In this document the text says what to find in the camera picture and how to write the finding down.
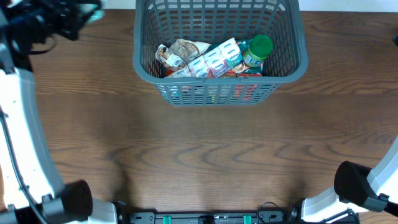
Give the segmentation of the beige nuts bag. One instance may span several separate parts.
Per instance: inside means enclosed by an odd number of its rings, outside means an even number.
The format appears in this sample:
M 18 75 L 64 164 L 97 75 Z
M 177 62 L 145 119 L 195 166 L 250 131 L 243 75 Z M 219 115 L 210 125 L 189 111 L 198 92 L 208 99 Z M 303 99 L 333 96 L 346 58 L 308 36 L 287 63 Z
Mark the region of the beige nuts bag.
M 188 62 L 204 54 L 211 44 L 177 39 L 170 47 L 159 45 L 155 59 L 173 71 L 181 70 Z

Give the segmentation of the green Nescafe coffee bag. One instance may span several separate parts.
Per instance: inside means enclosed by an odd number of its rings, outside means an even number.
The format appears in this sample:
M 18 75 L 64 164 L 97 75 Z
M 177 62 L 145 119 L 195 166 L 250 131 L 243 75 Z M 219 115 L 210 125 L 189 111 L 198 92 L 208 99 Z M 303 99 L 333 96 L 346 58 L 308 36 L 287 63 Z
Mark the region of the green Nescafe coffee bag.
M 236 41 L 242 54 L 248 49 L 250 41 L 251 39 L 241 39 Z M 262 74 L 263 64 L 264 63 L 262 62 L 258 67 L 250 67 L 242 61 L 239 64 L 237 64 L 235 67 L 233 67 L 231 70 L 234 70 L 237 73 L 241 73 L 248 69 L 256 69 L 256 72 Z

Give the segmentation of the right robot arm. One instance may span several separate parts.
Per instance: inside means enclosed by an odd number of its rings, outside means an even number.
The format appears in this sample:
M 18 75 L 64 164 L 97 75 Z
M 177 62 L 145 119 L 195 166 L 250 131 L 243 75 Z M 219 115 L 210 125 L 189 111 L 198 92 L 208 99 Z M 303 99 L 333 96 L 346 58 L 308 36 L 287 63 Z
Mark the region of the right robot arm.
M 397 216 L 397 141 L 376 167 L 344 161 L 334 185 L 292 209 L 293 223 L 359 223 L 361 212 Z

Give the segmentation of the spaghetti pack with red ends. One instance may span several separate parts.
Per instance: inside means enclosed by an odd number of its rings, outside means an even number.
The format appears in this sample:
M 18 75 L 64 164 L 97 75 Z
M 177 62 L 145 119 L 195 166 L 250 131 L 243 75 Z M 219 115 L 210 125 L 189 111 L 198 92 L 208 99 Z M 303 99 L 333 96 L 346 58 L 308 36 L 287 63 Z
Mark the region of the spaghetti pack with red ends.
M 179 70 L 176 72 L 171 72 L 170 69 L 167 70 L 167 75 L 165 78 L 192 78 L 193 73 L 189 72 L 188 70 Z M 241 73 L 237 73 L 234 70 L 230 70 L 221 76 L 219 78 L 238 78 L 238 77 L 262 77 L 261 73 L 256 72 L 256 69 L 248 69 L 245 70 Z

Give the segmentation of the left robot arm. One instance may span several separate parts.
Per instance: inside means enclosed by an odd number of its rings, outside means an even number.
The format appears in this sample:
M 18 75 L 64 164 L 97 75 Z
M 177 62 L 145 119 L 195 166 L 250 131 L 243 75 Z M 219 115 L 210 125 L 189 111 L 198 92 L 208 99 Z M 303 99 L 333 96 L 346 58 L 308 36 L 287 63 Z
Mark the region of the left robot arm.
M 84 180 L 66 184 L 40 122 L 30 56 L 60 35 L 77 40 L 101 1 L 1 2 L 2 223 L 117 223 L 115 204 L 93 198 Z

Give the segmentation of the green lid jar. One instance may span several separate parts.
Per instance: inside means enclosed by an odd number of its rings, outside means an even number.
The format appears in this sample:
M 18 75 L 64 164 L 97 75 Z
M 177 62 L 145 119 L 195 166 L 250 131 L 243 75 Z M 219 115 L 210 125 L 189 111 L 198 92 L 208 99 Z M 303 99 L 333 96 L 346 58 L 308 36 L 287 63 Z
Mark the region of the green lid jar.
M 249 67 L 259 67 L 273 49 L 274 43 L 270 37 L 264 34 L 256 35 L 243 53 L 243 62 Z

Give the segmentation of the white tissue pack bundle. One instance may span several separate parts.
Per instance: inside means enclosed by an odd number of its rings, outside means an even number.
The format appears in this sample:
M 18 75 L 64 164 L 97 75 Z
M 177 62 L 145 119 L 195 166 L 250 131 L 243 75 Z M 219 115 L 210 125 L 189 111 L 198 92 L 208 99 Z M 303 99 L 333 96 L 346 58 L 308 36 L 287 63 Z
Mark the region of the white tissue pack bundle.
M 231 38 L 212 50 L 192 60 L 167 78 L 219 78 L 244 70 L 243 55 L 235 38 Z

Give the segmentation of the teal snack pouch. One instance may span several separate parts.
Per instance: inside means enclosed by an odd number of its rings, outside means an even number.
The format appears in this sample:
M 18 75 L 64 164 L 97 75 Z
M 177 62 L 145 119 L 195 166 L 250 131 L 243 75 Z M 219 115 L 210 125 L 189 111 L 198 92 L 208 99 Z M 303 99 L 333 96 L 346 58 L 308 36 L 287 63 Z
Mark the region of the teal snack pouch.
M 94 11 L 93 15 L 89 18 L 88 23 L 98 21 L 104 17 L 104 11 L 102 9 L 95 11 L 94 8 L 95 8 L 95 5 L 93 5 L 93 4 L 88 4 L 86 6 L 86 9 L 88 11 Z

